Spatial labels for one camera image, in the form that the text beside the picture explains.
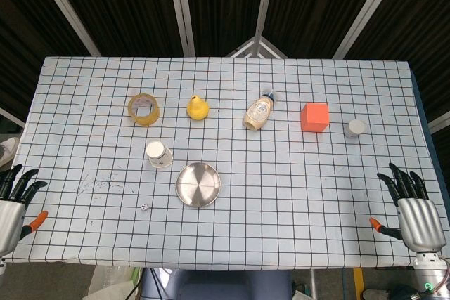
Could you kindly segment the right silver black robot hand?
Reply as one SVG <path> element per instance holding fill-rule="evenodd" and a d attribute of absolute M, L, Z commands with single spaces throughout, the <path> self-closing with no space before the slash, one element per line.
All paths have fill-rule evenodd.
<path fill-rule="evenodd" d="M 438 252 L 446 245 L 437 208 L 428 196 L 423 179 L 414 171 L 406 173 L 390 163 L 394 178 L 378 173 L 397 208 L 398 228 L 389 228 L 375 218 L 370 223 L 376 232 L 403 241 L 412 252 Z"/>

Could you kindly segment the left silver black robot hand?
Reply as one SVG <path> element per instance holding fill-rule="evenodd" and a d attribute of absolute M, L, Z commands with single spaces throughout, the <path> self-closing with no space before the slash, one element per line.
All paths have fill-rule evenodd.
<path fill-rule="evenodd" d="M 47 211 L 42 211 L 31 223 L 24 224 L 27 208 L 37 191 L 45 187 L 47 182 L 35 181 L 28 185 L 39 172 L 38 169 L 30 169 L 13 186 L 22 167 L 18 164 L 1 172 L 1 258 L 13 252 L 19 241 L 35 232 L 49 215 Z"/>

